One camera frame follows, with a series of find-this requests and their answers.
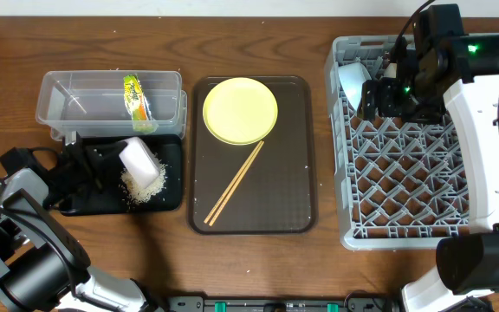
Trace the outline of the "yellow round plate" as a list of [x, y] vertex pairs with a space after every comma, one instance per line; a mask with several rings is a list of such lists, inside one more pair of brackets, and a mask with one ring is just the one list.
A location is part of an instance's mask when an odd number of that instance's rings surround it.
[[205, 96], [203, 120], [218, 140], [244, 146], [264, 139], [275, 127], [277, 100], [262, 82], [248, 77], [219, 82]]

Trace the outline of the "clear plastic bin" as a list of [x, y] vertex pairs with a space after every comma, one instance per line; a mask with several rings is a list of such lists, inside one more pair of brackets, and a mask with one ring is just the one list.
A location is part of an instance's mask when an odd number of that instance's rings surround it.
[[151, 135], [185, 136], [187, 94], [176, 71], [51, 71], [42, 80], [36, 121], [51, 127], [59, 140], [76, 132], [82, 137], [140, 136], [124, 101], [124, 78], [135, 75], [146, 97]]

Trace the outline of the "green yellow snack wrapper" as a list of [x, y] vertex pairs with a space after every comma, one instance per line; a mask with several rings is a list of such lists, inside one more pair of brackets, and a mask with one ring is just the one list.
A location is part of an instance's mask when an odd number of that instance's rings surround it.
[[157, 126], [153, 123], [147, 98], [137, 75], [126, 75], [123, 78], [124, 102], [131, 116], [133, 130], [138, 133], [153, 133]]

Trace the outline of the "white plastic cup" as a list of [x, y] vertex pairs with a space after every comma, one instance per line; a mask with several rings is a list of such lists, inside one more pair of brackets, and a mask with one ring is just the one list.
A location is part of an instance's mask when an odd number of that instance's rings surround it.
[[386, 78], [396, 78], [397, 77], [398, 64], [391, 62], [384, 70], [383, 76]]

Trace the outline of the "dark brown serving tray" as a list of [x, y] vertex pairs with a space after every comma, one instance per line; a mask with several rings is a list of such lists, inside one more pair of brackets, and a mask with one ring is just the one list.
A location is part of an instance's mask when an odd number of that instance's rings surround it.
[[254, 149], [214, 137], [204, 124], [205, 96], [221, 78], [200, 80], [192, 93], [188, 222], [202, 235], [303, 233], [317, 217], [312, 104], [299, 76], [261, 76], [274, 94], [279, 114], [250, 169], [209, 225], [209, 213]]

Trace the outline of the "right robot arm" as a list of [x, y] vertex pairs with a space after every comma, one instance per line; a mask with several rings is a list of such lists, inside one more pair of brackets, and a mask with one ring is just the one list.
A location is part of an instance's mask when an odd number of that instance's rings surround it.
[[434, 268], [401, 292], [407, 311], [444, 311], [499, 292], [499, 35], [399, 38], [390, 57], [395, 74], [365, 83], [359, 117], [448, 114], [463, 158], [470, 233], [441, 240]]

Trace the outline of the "spilled white rice pile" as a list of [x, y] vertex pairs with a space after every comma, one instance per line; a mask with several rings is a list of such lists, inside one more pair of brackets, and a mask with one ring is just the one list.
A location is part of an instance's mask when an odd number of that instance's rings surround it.
[[157, 196], [165, 189], [165, 165], [161, 164], [159, 169], [161, 170], [161, 174], [149, 186], [140, 186], [127, 169], [122, 171], [120, 175], [122, 181], [121, 188], [126, 194], [126, 201], [128, 204], [147, 204], [153, 197]]

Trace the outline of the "light blue bowl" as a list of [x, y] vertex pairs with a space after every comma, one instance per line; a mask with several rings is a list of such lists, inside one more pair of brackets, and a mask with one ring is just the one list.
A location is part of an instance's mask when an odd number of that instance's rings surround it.
[[349, 106], [356, 111], [361, 102], [362, 86], [371, 76], [366, 67], [360, 62], [354, 62], [338, 68], [340, 86], [349, 102]]

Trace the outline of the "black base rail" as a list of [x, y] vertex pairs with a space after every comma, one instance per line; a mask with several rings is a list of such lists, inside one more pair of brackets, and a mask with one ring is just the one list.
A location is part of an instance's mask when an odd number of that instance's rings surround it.
[[342, 300], [229, 299], [175, 296], [168, 299], [176, 312], [401, 312], [396, 300], [349, 296]]

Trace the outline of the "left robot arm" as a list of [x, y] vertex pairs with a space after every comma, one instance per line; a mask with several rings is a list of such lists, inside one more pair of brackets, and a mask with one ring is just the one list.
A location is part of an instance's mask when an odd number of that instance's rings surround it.
[[63, 142], [46, 169], [38, 148], [13, 147], [0, 156], [0, 302], [9, 311], [156, 311], [166, 305], [133, 279], [92, 266], [80, 243], [49, 213], [112, 202], [113, 172], [125, 167], [147, 181], [157, 160], [142, 139], [88, 145], [80, 135]]

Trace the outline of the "black plastic bin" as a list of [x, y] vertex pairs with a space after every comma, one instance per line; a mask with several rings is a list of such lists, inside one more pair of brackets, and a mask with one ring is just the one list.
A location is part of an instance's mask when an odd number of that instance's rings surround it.
[[173, 211], [183, 197], [183, 151], [181, 139], [175, 134], [150, 135], [141, 138], [164, 165], [164, 188], [146, 202], [135, 203], [121, 178], [125, 168], [119, 158], [110, 161], [99, 192], [88, 186], [63, 200], [58, 210], [65, 216], [117, 213]]

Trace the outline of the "white bowl with rice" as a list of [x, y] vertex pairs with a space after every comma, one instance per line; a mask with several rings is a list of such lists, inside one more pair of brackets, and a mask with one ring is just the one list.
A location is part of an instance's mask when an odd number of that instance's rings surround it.
[[134, 182], [140, 188], [147, 188], [161, 176], [159, 160], [139, 137], [128, 138], [121, 143], [126, 143], [119, 154], [121, 162]]

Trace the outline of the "grey plastic dishwasher rack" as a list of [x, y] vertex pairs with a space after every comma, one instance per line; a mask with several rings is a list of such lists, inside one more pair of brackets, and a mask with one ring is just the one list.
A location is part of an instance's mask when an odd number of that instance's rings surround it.
[[334, 139], [340, 242], [349, 250], [433, 249], [470, 233], [470, 198], [453, 121], [422, 125], [362, 120], [349, 106], [338, 68], [362, 63], [383, 77], [394, 36], [336, 38], [325, 63]]

